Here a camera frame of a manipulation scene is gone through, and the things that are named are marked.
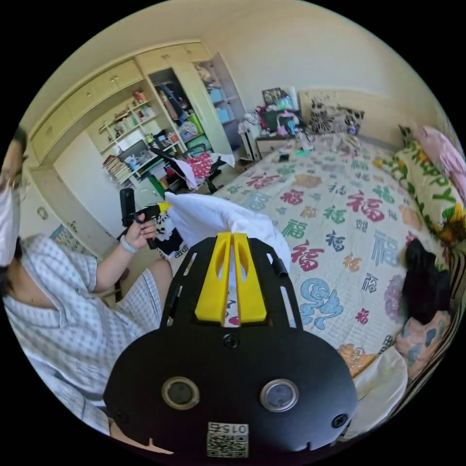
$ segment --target ceiling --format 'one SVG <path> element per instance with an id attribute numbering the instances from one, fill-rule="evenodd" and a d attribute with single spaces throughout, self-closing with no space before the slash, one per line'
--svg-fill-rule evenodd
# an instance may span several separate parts
<path id="1" fill-rule="evenodd" d="M 158 44 L 201 39 L 247 12 L 279 0 L 168 0 L 134 13 L 103 30 L 68 57 L 50 76 L 24 114 L 30 131 L 65 92 L 118 57 Z"/>

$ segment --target yellow pillow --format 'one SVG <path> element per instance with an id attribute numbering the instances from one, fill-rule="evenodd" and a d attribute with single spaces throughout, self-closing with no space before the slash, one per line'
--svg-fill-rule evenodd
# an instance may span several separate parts
<path id="1" fill-rule="evenodd" d="M 440 239 L 448 243 L 466 239 L 466 206 L 455 185 L 435 168 L 417 141 L 408 141 L 391 160 L 377 158 L 374 164 L 413 196 L 427 226 Z"/>

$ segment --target headboard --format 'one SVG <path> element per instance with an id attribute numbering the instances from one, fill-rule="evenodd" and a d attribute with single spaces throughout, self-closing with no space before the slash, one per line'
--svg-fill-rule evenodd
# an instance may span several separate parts
<path id="1" fill-rule="evenodd" d="M 440 105 L 433 105 L 431 112 L 421 114 L 388 97 L 346 89 L 306 89 L 298 92 L 298 98 L 305 122 L 310 119 L 313 100 L 325 105 L 341 105 L 366 112 L 360 130 L 363 136 L 401 148 L 402 139 L 398 125 L 409 126 L 413 130 L 427 125 L 441 131 L 464 155 L 458 137 Z"/>

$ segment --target red cloth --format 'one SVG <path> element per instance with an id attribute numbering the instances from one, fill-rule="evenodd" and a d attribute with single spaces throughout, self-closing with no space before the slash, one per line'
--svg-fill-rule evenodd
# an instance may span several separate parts
<path id="1" fill-rule="evenodd" d="M 185 160 L 185 162 L 191 165 L 196 179 L 201 180 L 207 178 L 210 175 L 212 158 L 208 152 L 203 152 L 197 157 Z"/>

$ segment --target bedsheet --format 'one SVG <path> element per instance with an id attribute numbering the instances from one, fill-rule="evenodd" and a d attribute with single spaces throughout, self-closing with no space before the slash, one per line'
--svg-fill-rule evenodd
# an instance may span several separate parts
<path id="1" fill-rule="evenodd" d="M 407 319 L 400 301 L 407 244 L 419 238 L 440 268 L 448 259 L 406 190 L 373 165 L 390 151 L 357 146 L 291 150 L 287 162 L 272 153 L 215 194 L 280 229 L 304 329 L 338 349 L 353 377 L 394 343 Z M 186 251 L 171 261 L 174 271 Z M 227 313 L 226 325 L 238 325 L 234 289 Z"/>

